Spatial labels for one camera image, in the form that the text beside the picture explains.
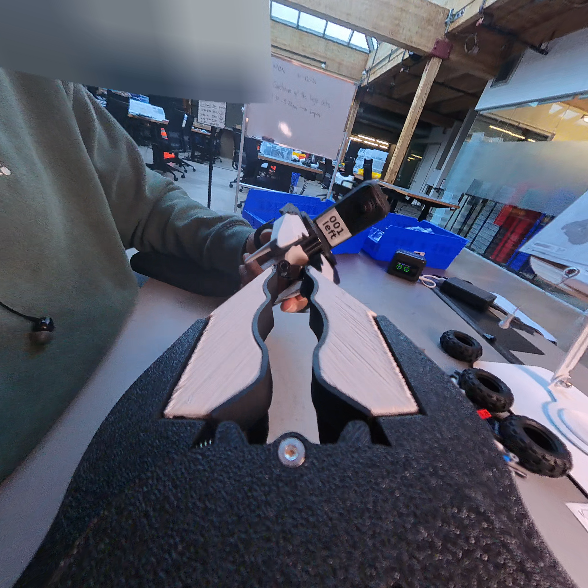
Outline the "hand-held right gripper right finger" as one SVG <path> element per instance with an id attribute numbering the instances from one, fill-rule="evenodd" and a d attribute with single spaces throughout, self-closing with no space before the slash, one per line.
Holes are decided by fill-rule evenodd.
<path id="1" fill-rule="evenodd" d="M 319 439 L 339 439 L 356 420 L 378 438 L 380 418 L 418 414 L 376 314 L 312 267 L 306 268 L 306 297 L 317 338 L 311 396 Z"/>

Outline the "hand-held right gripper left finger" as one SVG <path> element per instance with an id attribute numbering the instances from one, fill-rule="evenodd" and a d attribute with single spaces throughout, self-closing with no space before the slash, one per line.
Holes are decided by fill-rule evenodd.
<path id="1" fill-rule="evenodd" d="M 274 326 L 276 268 L 266 269 L 209 316 L 164 409 L 168 419 L 238 424 L 266 442 L 272 375 L 265 340 Z"/>

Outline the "pile of small building bricks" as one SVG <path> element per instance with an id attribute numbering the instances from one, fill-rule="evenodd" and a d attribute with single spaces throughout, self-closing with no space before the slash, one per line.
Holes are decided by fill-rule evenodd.
<path id="1" fill-rule="evenodd" d="M 489 426 L 490 431 L 493 435 L 494 444 L 495 444 L 498 452 L 500 453 L 502 459 L 504 460 L 506 465 L 511 470 L 512 475 L 519 477 L 521 479 L 527 479 L 527 477 L 528 477 L 527 470 L 521 466 L 518 457 L 514 453 L 512 453 L 511 451 L 506 449 L 506 447 L 501 442 L 501 437 L 499 436 L 499 434 L 497 432 L 498 431 L 498 421 L 494 418 L 494 416 L 488 410 L 482 409 L 475 404 L 473 404 L 473 405 L 476 410 L 476 413 L 478 414 L 478 416 L 480 417 L 482 422 L 486 423 Z"/>

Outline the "instruction booklet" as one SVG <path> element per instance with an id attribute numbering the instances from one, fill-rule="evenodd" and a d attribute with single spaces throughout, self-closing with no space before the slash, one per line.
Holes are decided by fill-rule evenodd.
<path id="1" fill-rule="evenodd" d="M 531 237 L 520 251 L 587 275 L 587 192 Z"/>

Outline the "person's left forearm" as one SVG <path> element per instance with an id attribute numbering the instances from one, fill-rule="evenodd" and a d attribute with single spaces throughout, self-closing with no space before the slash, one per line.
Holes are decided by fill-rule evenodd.
<path id="1" fill-rule="evenodd" d="M 237 279 L 253 230 L 147 168 L 136 143 L 81 85 L 72 106 L 93 169 L 93 191 L 125 248 L 185 258 Z"/>

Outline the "person's left hand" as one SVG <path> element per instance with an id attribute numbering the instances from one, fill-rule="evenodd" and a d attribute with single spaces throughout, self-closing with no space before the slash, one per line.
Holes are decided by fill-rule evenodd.
<path id="1" fill-rule="evenodd" d="M 263 271 L 269 266 L 271 261 L 270 254 L 265 254 L 259 258 L 248 261 L 248 257 L 258 250 L 255 245 L 254 233 L 251 233 L 246 240 L 246 244 L 242 251 L 242 262 L 239 265 L 240 287 L 246 286 L 252 282 L 257 276 L 261 275 Z M 302 295 L 298 294 L 293 298 L 285 299 L 281 302 L 281 310 L 286 313 L 303 312 L 309 301 Z"/>

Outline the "wooden background table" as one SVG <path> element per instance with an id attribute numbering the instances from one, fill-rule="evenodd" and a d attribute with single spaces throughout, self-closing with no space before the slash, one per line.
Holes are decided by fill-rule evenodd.
<path id="1" fill-rule="evenodd" d="M 396 208 L 401 201 L 416 201 L 422 205 L 420 214 L 417 218 L 419 222 L 425 221 L 427 219 L 432 208 L 449 209 L 452 212 L 460 208 L 459 204 L 453 204 L 440 199 L 431 198 L 421 193 L 413 192 L 408 189 L 386 183 L 381 179 L 376 180 L 376 183 L 387 196 L 388 202 L 390 204 L 390 213 L 395 213 Z"/>

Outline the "black device with green display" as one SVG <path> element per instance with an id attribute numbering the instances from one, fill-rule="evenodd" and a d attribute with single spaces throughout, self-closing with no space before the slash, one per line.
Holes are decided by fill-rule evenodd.
<path id="1" fill-rule="evenodd" d="M 426 265 L 424 253 L 397 249 L 387 266 L 386 273 L 415 283 L 422 275 Z"/>

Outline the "black toy tyre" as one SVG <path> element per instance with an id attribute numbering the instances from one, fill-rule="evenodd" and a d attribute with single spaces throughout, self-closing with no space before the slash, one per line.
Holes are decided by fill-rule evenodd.
<path id="1" fill-rule="evenodd" d="M 511 388 L 484 369 L 467 368 L 461 371 L 458 385 L 472 403 L 491 413 L 506 413 L 513 405 Z"/>
<path id="2" fill-rule="evenodd" d="M 439 342 L 447 355 L 466 364 L 474 364 L 483 354 L 483 348 L 475 338 L 458 330 L 445 331 Z"/>
<path id="3" fill-rule="evenodd" d="M 504 447 L 529 472 L 560 478 L 571 471 L 573 460 L 567 446 L 536 420 L 511 415 L 498 423 L 497 431 Z"/>

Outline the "black power adapter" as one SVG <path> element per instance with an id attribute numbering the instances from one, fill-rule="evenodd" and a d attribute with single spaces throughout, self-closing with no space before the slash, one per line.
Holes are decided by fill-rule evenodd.
<path id="1" fill-rule="evenodd" d="M 497 298 L 496 294 L 458 277 L 447 277 L 437 287 L 441 293 L 449 298 L 464 303 L 480 312 L 488 310 Z"/>

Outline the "black office chair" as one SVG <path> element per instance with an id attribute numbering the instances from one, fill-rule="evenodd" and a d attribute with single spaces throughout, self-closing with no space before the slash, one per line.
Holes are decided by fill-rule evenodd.
<path id="1" fill-rule="evenodd" d="M 146 167 L 159 173 L 160 175 L 170 174 L 174 181 L 178 181 L 176 174 L 185 178 L 187 168 L 195 172 L 194 166 L 187 163 L 180 157 L 182 144 L 179 133 L 169 131 L 166 125 L 161 123 L 151 123 L 152 163 L 146 164 Z"/>

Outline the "white paper sheet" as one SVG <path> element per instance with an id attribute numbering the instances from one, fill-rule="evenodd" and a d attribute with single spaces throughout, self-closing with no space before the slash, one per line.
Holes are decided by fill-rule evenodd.
<path id="1" fill-rule="evenodd" d="M 490 304 L 489 310 L 499 319 L 498 327 L 500 329 L 506 330 L 512 327 L 530 334 L 540 334 L 554 345 L 557 344 L 557 339 L 554 335 L 529 318 L 520 310 L 519 306 L 511 303 L 501 295 L 493 292 L 490 294 L 494 296 L 494 301 Z"/>

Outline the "black earphone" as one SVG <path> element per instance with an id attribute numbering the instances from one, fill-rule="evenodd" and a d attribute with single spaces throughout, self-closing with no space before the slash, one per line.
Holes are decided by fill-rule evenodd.
<path id="1" fill-rule="evenodd" d="M 1 302 L 1 307 L 9 313 L 16 315 L 31 324 L 31 331 L 29 333 L 30 344 L 37 348 L 42 348 L 48 345 L 54 337 L 55 323 L 49 316 L 36 317 L 19 312 L 18 310 Z"/>

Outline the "person's torso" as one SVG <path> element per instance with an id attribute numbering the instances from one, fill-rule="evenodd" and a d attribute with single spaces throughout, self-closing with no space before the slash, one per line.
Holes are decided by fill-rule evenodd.
<path id="1" fill-rule="evenodd" d="M 1 68 L 1 302 L 52 318 L 46 344 L 1 308 L 1 481 L 84 387 L 134 305 L 117 196 L 137 147 L 85 88 Z"/>

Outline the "white book stand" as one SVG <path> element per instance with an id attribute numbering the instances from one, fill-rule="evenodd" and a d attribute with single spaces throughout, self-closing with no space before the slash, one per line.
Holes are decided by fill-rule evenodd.
<path id="1" fill-rule="evenodd" d="M 477 361 L 474 366 L 503 380 L 511 388 L 514 402 L 512 415 L 527 416 L 554 433 L 568 448 L 573 467 L 566 475 L 587 495 L 587 386 L 574 385 L 572 372 L 587 353 L 587 314 L 584 324 L 568 351 L 540 334 L 533 334 L 534 346 L 543 341 L 544 355 L 513 352 L 514 358 L 529 355 L 530 364 Z"/>

